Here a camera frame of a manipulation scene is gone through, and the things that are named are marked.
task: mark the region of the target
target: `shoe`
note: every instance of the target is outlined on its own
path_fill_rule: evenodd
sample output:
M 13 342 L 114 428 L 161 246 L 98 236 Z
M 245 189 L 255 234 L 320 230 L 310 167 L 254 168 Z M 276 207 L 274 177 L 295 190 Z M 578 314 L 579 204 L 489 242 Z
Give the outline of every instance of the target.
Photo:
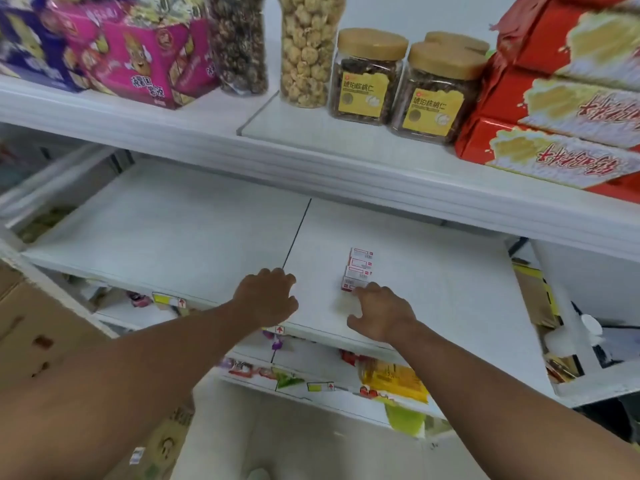
M 268 471 L 264 468 L 256 468 L 249 472 L 246 480 L 271 480 L 271 475 L 269 475 Z

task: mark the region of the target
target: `floor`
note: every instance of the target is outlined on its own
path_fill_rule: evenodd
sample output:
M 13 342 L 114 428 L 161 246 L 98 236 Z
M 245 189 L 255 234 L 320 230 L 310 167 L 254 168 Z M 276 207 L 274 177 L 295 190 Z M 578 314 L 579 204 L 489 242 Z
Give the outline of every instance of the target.
M 172 480 L 483 480 L 457 438 L 437 445 L 229 384 L 209 374 Z

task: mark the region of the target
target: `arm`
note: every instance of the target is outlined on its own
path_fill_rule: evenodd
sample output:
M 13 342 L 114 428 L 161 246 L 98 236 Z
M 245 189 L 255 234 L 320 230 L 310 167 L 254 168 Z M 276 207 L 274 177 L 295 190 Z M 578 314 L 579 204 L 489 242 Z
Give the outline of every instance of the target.
M 298 308 L 295 280 L 250 274 L 224 305 L 110 340 L 0 394 L 0 480 L 102 478 L 238 341 Z
M 639 477 L 629 444 L 437 335 L 389 288 L 356 295 L 362 317 L 349 327 L 400 352 L 492 480 Z

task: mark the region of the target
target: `plastic jar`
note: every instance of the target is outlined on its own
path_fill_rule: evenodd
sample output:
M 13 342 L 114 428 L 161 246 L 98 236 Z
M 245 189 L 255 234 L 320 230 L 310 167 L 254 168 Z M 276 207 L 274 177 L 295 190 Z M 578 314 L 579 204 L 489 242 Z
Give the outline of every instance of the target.
M 212 0 L 213 53 L 222 90 L 265 94 L 264 0 Z
M 282 70 L 280 97 L 294 106 L 322 107 L 338 23 L 346 0 L 280 0 Z
M 448 144 L 476 104 L 484 56 L 455 45 L 411 46 L 391 118 L 399 136 Z
M 473 50 L 480 55 L 485 55 L 490 48 L 489 43 L 484 40 L 451 32 L 427 32 L 427 35 L 424 36 L 424 41 L 458 45 Z
M 343 29 L 331 77 L 330 112 L 334 118 L 386 125 L 409 40 L 375 29 Z

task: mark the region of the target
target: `gold jar lid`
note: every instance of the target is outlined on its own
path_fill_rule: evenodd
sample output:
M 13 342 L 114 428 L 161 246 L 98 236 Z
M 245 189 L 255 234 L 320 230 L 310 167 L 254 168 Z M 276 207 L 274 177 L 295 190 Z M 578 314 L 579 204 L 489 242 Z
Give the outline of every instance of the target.
M 409 40 L 391 32 L 375 29 L 342 29 L 338 33 L 338 51 L 352 57 L 374 61 L 404 59 Z
M 489 50 L 489 44 L 484 40 L 468 37 L 462 34 L 454 34 L 451 32 L 427 32 L 424 36 L 425 42 L 451 43 L 459 45 L 469 50 L 473 50 L 480 55 L 485 55 Z
M 486 65 L 483 55 L 456 45 L 416 42 L 409 51 L 411 67 L 450 79 L 479 79 Z

